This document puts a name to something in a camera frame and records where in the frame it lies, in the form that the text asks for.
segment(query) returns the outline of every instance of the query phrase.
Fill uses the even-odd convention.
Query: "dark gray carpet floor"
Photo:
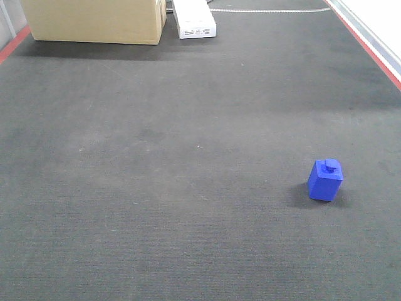
[[[401,93],[331,11],[214,17],[0,66],[2,301],[400,300]]]

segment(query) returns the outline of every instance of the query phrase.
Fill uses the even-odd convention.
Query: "blue cube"
[[[308,180],[309,197],[334,201],[343,180],[340,162],[336,159],[317,160]]]

